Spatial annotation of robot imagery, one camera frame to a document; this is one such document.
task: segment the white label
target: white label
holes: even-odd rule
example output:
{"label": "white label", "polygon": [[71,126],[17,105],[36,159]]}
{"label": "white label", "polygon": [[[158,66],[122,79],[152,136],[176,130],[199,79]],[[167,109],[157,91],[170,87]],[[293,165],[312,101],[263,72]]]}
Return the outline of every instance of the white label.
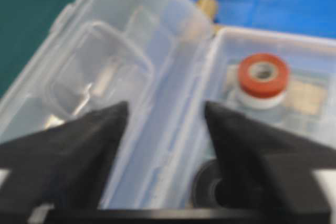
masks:
{"label": "white label", "polygon": [[336,224],[336,169],[320,169],[314,172],[331,207],[331,224]]}

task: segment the green surface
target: green surface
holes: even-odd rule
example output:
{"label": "green surface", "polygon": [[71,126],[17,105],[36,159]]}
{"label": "green surface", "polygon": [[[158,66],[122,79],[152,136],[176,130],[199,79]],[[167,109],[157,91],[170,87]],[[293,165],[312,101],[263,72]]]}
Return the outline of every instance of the green surface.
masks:
{"label": "green surface", "polygon": [[21,72],[61,10],[73,0],[0,0],[0,97]]}

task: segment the tape roll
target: tape roll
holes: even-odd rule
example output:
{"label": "tape roll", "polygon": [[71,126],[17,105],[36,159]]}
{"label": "tape roll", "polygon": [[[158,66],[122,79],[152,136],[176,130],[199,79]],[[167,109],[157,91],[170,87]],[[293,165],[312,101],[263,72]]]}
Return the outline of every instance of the tape roll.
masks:
{"label": "tape roll", "polygon": [[216,188],[222,182],[217,160],[202,165],[195,176],[192,187],[192,204],[195,208],[220,208],[216,199]]}
{"label": "tape roll", "polygon": [[240,88],[252,97],[271,98],[283,92],[288,84],[289,68],[279,57],[254,54],[238,68]]}
{"label": "tape roll", "polygon": [[268,109],[285,97],[289,68],[272,54],[254,54],[238,67],[238,98],[249,107]]}

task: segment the plastic storage box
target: plastic storage box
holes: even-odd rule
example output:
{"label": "plastic storage box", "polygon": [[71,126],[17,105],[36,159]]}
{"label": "plastic storage box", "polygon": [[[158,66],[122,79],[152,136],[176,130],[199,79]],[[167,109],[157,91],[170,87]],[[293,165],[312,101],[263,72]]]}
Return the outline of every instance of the plastic storage box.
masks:
{"label": "plastic storage box", "polygon": [[[256,52],[277,54],[292,71],[287,100],[263,113],[235,98],[235,68]],[[191,0],[76,0],[1,101],[0,139],[127,100],[130,123],[101,207],[186,207],[197,169],[214,157],[207,99],[334,144],[335,53],[326,39],[232,27],[214,37]],[[305,97],[317,105],[298,106],[311,89],[319,97]]]}

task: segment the white tape roll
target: white tape roll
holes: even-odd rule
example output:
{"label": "white tape roll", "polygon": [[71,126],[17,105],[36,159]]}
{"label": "white tape roll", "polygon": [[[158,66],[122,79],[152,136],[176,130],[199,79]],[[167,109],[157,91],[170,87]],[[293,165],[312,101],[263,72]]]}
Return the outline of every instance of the white tape roll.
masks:
{"label": "white tape roll", "polygon": [[237,96],[239,101],[250,108],[257,110],[266,110],[279,105],[285,98],[286,92],[281,92],[271,98],[257,98],[244,92],[239,85],[237,85]]}

